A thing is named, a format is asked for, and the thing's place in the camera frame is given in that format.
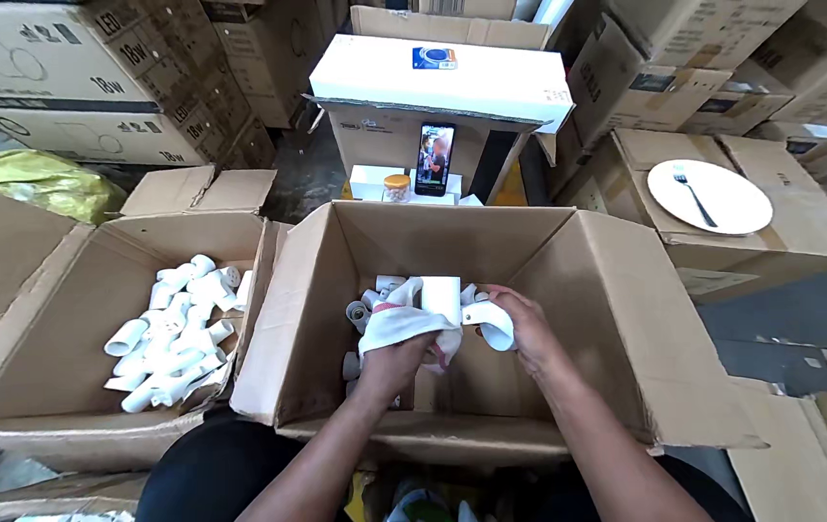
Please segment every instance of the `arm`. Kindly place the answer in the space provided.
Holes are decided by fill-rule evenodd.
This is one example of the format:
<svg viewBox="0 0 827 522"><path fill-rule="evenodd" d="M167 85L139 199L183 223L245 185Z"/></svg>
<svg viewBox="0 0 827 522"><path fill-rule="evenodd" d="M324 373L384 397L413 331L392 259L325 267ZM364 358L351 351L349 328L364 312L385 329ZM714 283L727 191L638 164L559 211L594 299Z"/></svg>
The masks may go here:
<svg viewBox="0 0 827 522"><path fill-rule="evenodd" d="M236 522L331 522L369 435L387 406L413 380L435 339L435 333L425 333L368 352L352 396Z"/></svg>
<svg viewBox="0 0 827 522"><path fill-rule="evenodd" d="M605 522L712 522L632 438L603 397L584 382L540 306L508 288L489 288L490 300L513 319L520 361L549 403L601 518Z"/></svg>

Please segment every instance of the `black pants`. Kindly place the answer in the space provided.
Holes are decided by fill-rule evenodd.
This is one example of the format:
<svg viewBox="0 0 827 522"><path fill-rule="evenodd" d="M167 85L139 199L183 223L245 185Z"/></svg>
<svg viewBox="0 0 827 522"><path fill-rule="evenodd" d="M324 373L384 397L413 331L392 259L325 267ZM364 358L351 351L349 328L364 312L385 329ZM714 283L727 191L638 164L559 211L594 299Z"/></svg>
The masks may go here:
<svg viewBox="0 0 827 522"><path fill-rule="evenodd" d="M237 419L229 410L215 415L180 438L153 468L136 521L234 522L301 447L268 426ZM670 456L657 461L716 522L751 520L700 470ZM520 493L515 508L518 520L600 520L573 464ZM349 521L342 510L334 516Z"/></svg>

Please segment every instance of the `forearm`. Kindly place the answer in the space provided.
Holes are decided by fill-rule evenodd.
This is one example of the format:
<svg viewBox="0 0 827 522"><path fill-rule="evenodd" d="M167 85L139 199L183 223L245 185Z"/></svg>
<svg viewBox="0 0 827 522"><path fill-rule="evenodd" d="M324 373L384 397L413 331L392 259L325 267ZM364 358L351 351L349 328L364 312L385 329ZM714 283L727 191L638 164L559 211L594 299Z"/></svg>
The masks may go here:
<svg viewBox="0 0 827 522"><path fill-rule="evenodd" d="M237 522L333 520L386 402L356 391Z"/></svg>
<svg viewBox="0 0 827 522"><path fill-rule="evenodd" d="M588 386L568 356L536 375L559 430L605 522L707 521L709 516L650 457Z"/></svg>

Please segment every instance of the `glass jar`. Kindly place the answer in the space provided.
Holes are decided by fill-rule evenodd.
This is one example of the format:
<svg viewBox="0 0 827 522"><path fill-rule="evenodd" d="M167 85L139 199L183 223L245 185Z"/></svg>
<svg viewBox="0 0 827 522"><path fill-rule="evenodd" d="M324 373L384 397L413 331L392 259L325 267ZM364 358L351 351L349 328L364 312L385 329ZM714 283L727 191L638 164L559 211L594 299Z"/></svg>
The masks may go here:
<svg viewBox="0 0 827 522"><path fill-rule="evenodd" d="M385 196L395 203L411 200L411 179L404 174L392 174L385 178Z"/></svg>

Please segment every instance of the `yellow plastic bag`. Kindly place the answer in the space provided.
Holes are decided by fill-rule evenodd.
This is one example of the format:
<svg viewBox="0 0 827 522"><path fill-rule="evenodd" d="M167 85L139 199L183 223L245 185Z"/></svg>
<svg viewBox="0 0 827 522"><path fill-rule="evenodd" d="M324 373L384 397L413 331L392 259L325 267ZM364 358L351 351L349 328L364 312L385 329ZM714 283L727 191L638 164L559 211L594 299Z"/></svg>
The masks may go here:
<svg viewBox="0 0 827 522"><path fill-rule="evenodd" d="M62 216L100 225L127 193L104 176L49 152L0 152L0 193Z"/></svg>

